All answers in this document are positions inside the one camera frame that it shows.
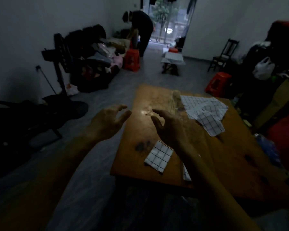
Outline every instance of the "wooden chair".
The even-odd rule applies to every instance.
[[[213,57],[213,60],[208,68],[208,72],[210,71],[212,67],[214,67],[214,71],[217,66],[224,67],[226,62],[231,58],[238,44],[239,44],[239,41],[228,39],[221,55],[219,57]]]

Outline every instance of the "person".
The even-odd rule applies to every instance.
[[[117,113],[126,108],[126,105],[114,105],[101,110],[79,136],[55,154],[25,191],[8,204],[0,216],[0,230],[43,230],[84,157],[98,142],[114,136],[130,117],[132,112],[126,111],[116,118]],[[172,147],[185,164],[216,228],[260,230],[188,142],[180,119],[165,110],[153,109],[153,112],[165,120],[162,125],[158,117],[151,116],[161,140]]]
[[[154,29],[151,18],[145,12],[139,10],[134,12],[130,11],[129,14],[126,11],[122,19],[124,22],[131,22],[131,30],[126,37],[127,39],[130,40],[137,35],[138,30],[140,35],[139,55],[143,57]]]

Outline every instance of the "finger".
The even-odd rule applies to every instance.
[[[118,118],[118,123],[120,123],[120,125],[123,125],[123,123],[131,116],[132,112],[130,110],[127,110],[126,112],[124,112],[124,114],[122,114],[119,118]]]
[[[161,130],[163,128],[162,123],[156,116],[151,116],[153,124],[155,125],[156,130]]]
[[[157,113],[157,114],[159,114],[160,115],[160,117],[162,117],[162,118],[170,118],[170,116],[171,116],[171,114],[170,114],[170,112],[168,112],[168,111],[166,111],[166,110],[162,110],[162,109],[152,109],[152,111],[154,112],[154,113]]]
[[[112,108],[115,110],[116,113],[118,113],[122,109],[126,109],[127,105],[125,104],[113,105]]]

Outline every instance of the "red stool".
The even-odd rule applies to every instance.
[[[131,69],[136,72],[139,68],[139,50],[129,49],[125,54],[124,69]]]
[[[169,48],[168,52],[171,52],[171,53],[178,53],[179,50],[176,49],[176,48]]]
[[[205,92],[210,93],[215,97],[223,97],[226,94],[226,89],[230,85],[230,82],[230,74],[218,72],[208,84]]]

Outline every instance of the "gray floor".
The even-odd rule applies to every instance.
[[[73,100],[85,101],[89,104],[88,113],[81,119],[68,121],[60,129],[62,140],[35,153],[27,163],[0,178],[0,204],[21,191],[27,181],[35,177],[39,163],[62,149],[99,110],[114,103],[124,103],[131,107],[135,91],[140,84],[203,93],[214,74],[206,72],[208,63],[186,58],[186,66],[179,67],[180,77],[161,74],[161,49],[161,46],[157,49],[156,45],[149,45],[141,59],[141,69],[137,73],[122,69],[108,89],[81,93],[73,97]],[[114,220],[109,220],[115,190],[115,180],[109,175],[109,171],[122,132],[123,129],[112,139],[99,143],[82,161],[46,230],[105,230],[106,227],[112,230],[141,230],[145,229],[143,225],[158,230],[204,230],[206,219],[196,200],[187,202],[180,196],[151,193],[139,188],[128,190],[124,208]],[[55,136],[51,132],[46,132],[32,144],[38,144],[39,141],[51,137]],[[152,227],[154,217],[159,221],[159,225]],[[276,227],[270,228],[272,222],[268,222],[268,219],[260,220],[258,223],[266,230],[277,230]]]

